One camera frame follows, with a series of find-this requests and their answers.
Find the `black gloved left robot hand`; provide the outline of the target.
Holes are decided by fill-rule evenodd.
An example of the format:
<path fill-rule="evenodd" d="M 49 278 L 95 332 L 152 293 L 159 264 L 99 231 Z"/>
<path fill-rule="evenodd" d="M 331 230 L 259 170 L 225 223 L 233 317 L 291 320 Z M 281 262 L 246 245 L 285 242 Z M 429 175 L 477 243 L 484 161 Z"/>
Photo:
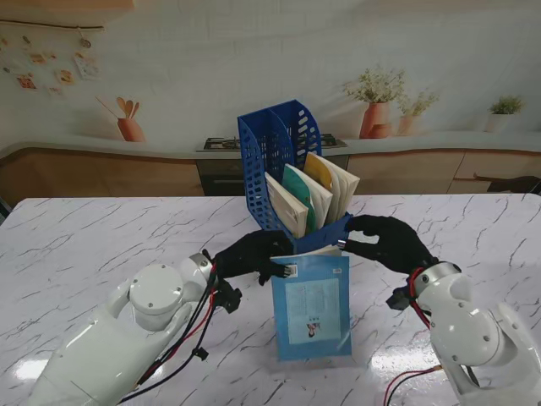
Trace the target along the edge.
<path fill-rule="evenodd" d="M 220 278 L 258 272 L 259 284 L 263 286 L 273 276 L 284 278 L 288 275 L 288 269 L 271 258 L 292 254 L 292 243 L 283 231 L 259 230 L 246 234 L 235 244 L 217 253 L 214 262 Z"/>

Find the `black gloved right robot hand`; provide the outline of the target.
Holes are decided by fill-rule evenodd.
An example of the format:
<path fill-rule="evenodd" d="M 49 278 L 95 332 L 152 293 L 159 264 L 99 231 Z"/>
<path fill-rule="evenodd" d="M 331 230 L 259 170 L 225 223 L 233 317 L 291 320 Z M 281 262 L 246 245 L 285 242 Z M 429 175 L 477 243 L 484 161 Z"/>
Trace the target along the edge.
<path fill-rule="evenodd" d="M 411 275 L 418 268 L 426 269 L 439 262 L 415 230 L 395 217 L 352 217 L 346 228 L 349 232 L 378 238 L 375 244 L 348 239 L 343 247 L 346 252 L 377 261 L 391 271 Z"/>

